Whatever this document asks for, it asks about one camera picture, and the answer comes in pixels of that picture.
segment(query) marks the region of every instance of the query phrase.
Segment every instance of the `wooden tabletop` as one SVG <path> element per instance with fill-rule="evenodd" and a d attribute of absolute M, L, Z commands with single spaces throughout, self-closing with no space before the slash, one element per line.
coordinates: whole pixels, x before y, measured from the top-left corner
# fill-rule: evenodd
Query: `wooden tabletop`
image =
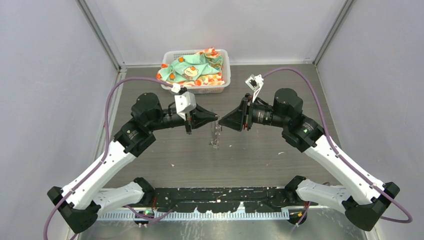
<path fill-rule="evenodd" d="M 333 121 L 315 67 L 312 64 L 290 65 L 311 81 L 321 102 L 329 131 L 339 144 Z M 251 74 L 264 74 L 279 65 L 231 66 L 231 84 L 222 93 L 197 94 L 196 102 L 220 117 L 235 109 L 245 93 L 250 92 L 245 80 Z M 159 68 L 129 68 L 126 77 L 155 77 Z M 321 123 L 311 91 L 291 71 L 280 71 L 266 78 L 259 97 L 273 104 L 280 88 L 294 89 L 303 99 L 303 113 Z M 127 82 L 123 86 L 112 134 L 131 119 L 131 106 L 143 93 L 157 94 L 163 108 L 174 97 L 153 82 Z M 294 176 L 312 181 L 338 184 L 322 166 L 300 153 L 281 137 L 281 128 L 254 124 L 250 131 L 234 131 L 223 127 L 219 148 L 209 143 L 211 124 L 194 129 L 187 135 L 184 127 L 155 131 L 154 142 L 143 154 L 118 172 L 105 186 L 117 188 L 136 177 L 144 177 L 153 187 L 254 187 L 284 186 Z"/>

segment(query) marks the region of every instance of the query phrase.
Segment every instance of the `basket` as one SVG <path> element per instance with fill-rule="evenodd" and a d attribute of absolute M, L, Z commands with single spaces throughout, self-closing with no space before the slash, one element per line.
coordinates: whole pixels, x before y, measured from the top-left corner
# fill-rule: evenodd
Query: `basket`
<path fill-rule="evenodd" d="M 173 61 L 178 59 L 181 56 L 184 55 L 193 55 L 195 53 L 198 53 L 202 51 L 200 50 L 179 50 L 179 51 L 169 51 L 165 53 L 163 56 L 162 63 L 164 64 L 171 64 Z M 193 94 L 219 94 L 224 91 L 224 88 L 226 88 L 228 85 L 230 85 L 230 77 L 231 77 L 231 71 L 230 71 L 230 60 L 228 58 L 228 53 L 224 49 L 215 49 L 219 54 L 222 56 L 222 79 L 225 82 L 223 85 L 213 85 L 213 86 L 188 86 L 187 90 Z M 162 85 L 163 89 L 169 90 L 171 92 L 171 88 L 165 85 Z"/>

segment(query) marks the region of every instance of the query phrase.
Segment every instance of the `folded cloth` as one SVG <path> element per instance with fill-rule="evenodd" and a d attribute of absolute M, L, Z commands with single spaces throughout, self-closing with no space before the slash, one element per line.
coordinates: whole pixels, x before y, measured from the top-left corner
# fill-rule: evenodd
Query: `folded cloth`
<path fill-rule="evenodd" d="M 183 87 L 223 85 L 222 63 L 223 57 L 214 48 L 208 48 L 181 56 L 171 64 L 162 64 L 156 78 Z"/>

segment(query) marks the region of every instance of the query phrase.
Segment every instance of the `green cloth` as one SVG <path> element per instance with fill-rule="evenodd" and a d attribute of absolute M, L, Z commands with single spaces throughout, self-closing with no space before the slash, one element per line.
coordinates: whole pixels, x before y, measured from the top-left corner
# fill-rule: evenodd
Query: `green cloth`
<path fill-rule="evenodd" d="M 195 81 L 200 76 L 221 72 L 223 57 L 206 57 L 205 54 L 184 55 L 159 70 L 163 81 L 179 83 Z"/>

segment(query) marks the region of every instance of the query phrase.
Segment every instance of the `robotic arm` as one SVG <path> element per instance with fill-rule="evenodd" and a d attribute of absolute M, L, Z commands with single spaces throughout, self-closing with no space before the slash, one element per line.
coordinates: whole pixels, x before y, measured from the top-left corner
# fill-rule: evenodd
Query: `robotic arm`
<path fill-rule="evenodd" d="M 113 190 L 99 191 L 156 140 L 153 131 L 185 126 L 186 133 L 191 134 L 192 129 L 218 120 L 215 113 L 197 105 L 194 94 L 186 88 L 177 90 L 177 93 L 175 102 L 167 109 L 162 109 L 158 96 L 154 93 L 143 93 L 137 98 L 131 108 L 132 118 L 114 135 L 103 164 L 58 209 L 74 233 L 85 231 L 94 224 L 98 216 L 110 210 L 128 204 L 149 203 L 152 200 L 154 189 L 143 178 L 136 178 Z M 52 187 L 47 193 L 50 200 L 56 205 L 100 163 L 103 154 L 66 186 Z"/>
<path fill-rule="evenodd" d="M 257 97 L 263 86 L 260 75 L 252 75 L 246 83 L 254 94 L 246 93 L 240 105 L 219 120 L 219 124 L 239 132 L 243 129 L 250 130 L 253 123 L 282 128 L 282 137 L 288 144 L 320 163 L 343 185 L 327 186 L 296 176 L 285 189 L 293 192 L 300 200 L 338 210 L 358 228 L 370 231 L 391 203 L 376 188 L 394 198 L 400 191 L 399 187 L 393 182 L 383 183 L 369 174 L 332 142 L 338 148 L 339 154 L 335 154 L 323 128 L 302 114 L 303 100 L 293 89 L 277 90 L 273 105 L 269 105 Z M 369 185 L 342 162 L 340 155 L 373 184 Z"/>

